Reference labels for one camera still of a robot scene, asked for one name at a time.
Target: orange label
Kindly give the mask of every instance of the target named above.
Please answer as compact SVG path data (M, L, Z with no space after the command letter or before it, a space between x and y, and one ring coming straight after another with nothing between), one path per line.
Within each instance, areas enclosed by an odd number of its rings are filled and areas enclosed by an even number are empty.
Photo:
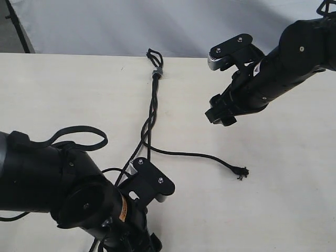
M127 215L127 202L126 202L126 199L124 198L124 196L122 196L122 195L121 195L121 199L122 199L122 208L121 208L121 213L120 213L119 219L122 222L125 222L126 215Z

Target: gray fabric backdrop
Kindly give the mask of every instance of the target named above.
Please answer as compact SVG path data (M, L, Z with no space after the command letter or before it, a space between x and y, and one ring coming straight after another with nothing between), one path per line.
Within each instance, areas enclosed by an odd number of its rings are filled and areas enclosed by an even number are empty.
M322 0L12 0L37 53L205 57L249 33L265 53Z

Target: table surface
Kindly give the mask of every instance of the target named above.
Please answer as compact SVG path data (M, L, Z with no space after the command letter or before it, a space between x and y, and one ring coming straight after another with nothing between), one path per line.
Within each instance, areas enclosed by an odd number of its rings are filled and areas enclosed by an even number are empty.
M224 128L204 112L233 69L212 72L206 59L164 60L153 145L212 154L247 166L250 176L238 181L211 160L153 153L176 185L164 203L149 207L149 228L163 252L335 251L336 75L314 76ZM1 131L43 141L61 128L91 125L109 137L91 157L101 169L122 167L148 115L152 70L141 57L0 54ZM49 214L0 223L0 231L0 251L8 252L82 252L92 242L79 228L58 229Z

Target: black stand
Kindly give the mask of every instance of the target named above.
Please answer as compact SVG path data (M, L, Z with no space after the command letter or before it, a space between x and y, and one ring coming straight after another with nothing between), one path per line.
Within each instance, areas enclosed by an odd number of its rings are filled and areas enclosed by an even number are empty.
M19 36L19 39L20 39L21 45L23 47L23 50L25 51L25 53L30 54L30 50L29 50L25 35L23 34L23 31L22 31L21 26L20 26L20 21L19 21L18 17L16 16L16 13L15 13L12 5L10 4L9 0L5 0L5 1L6 1L8 10L9 10L9 16L6 16L5 18L12 20L12 23L13 23L15 29L16 29L16 33Z

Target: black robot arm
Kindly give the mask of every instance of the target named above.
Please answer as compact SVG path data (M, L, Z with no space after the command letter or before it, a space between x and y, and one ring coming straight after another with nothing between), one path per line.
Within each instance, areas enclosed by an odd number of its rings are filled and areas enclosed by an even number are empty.
M238 70L232 83L211 98L206 116L213 124L232 125L235 116L260 112L282 94L326 69L336 71L336 12L324 1L318 13L324 18L299 20L282 33L279 45L268 55L252 44L248 34L238 35L213 47L211 70Z
M53 144L60 136L91 132L103 137L95 145L72 141ZM135 174L118 186L108 181L86 151L107 144L106 135L92 127L58 131L46 142L28 135L0 132L0 209L51 213L59 228L80 227L100 247L118 252L158 252L161 242L147 229L147 205L163 202L175 186L145 158L133 161ZM137 198L131 198L135 192Z

